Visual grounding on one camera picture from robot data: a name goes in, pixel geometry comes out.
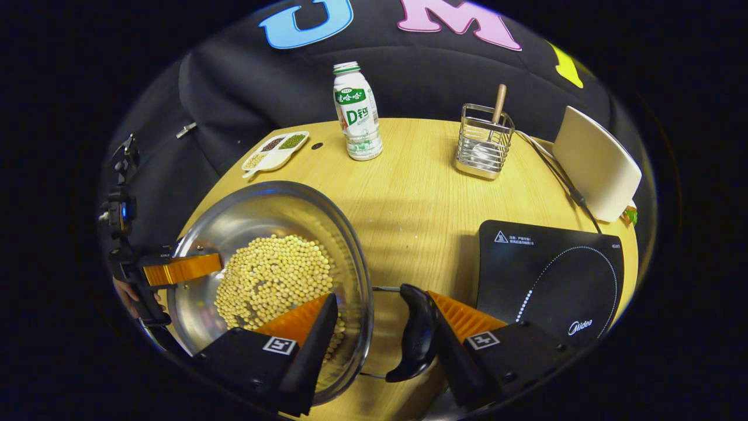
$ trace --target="midea logo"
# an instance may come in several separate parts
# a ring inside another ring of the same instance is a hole
[[[582,323],[580,323],[579,321],[575,321],[571,324],[571,326],[568,327],[568,335],[574,335],[576,332],[579,332],[580,330],[590,326],[592,326],[591,320],[583,321]]]

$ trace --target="black cooktop surface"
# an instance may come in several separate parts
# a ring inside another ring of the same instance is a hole
[[[623,287],[620,238],[493,220],[478,232],[478,310],[534,321],[574,346],[610,328]]]

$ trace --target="wooden table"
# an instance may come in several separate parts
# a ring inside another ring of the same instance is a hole
[[[274,172],[242,179],[252,148],[210,190],[180,237],[205,210],[253,183],[288,180],[311,186],[332,200],[353,225],[369,265],[372,285],[416,285],[474,306],[477,256],[464,246],[481,222],[498,219],[595,232],[589,217],[565,193],[536,152],[514,135],[509,156],[494,181],[455,168],[459,123],[411,118],[380,119],[384,150],[374,160],[351,159],[337,121],[276,130],[306,130],[307,143]],[[312,145],[322,142],[321,148]],[[605,234],[621,238],[624,285],[615,321],[637,281],[637,239],[622,219],[600,222]],[[384,374],[397,366],[408,308],[398,294],[374,295],[374,334],[364,371]],[[312,408],[311,420],[413,420],[446,388],[440,369],[398,384],[358,376],[340,397]]]

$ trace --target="human hand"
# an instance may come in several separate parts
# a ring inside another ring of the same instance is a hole
[[[124,304],[125,308],[130,312],[130,315],[132,315],[133,318],[138,318],[138,310],[135,309],[135,304],[133,304],[132,302],[140,300],[138,299],[138,295],[135,293],[135,291],[132,290],[132,286],[130,286],[129,283],[122,282],[114,277],[112,277],[111,280],[114,282],[114,289],[116,289],[117,294],[120,295],[122,304]],[[153,297],[156,299],[156,301],[161,301],[161,296],[159,296],[156,292],[153,293]],[[164,306],[163,304],[159,305],[161,306],[161,310],[166,310],[166,306]]]

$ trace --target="metal wire basket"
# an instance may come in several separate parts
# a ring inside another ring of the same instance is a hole
[[[514,123],[505,112],[501,113],[497,124],[482,118],[468,117],[469,109],[488,113],[489,118],[494,113],[494,109],[488,106],[462,106],[456,156],[457,169],[494,180],[506,162],[514,134]]]

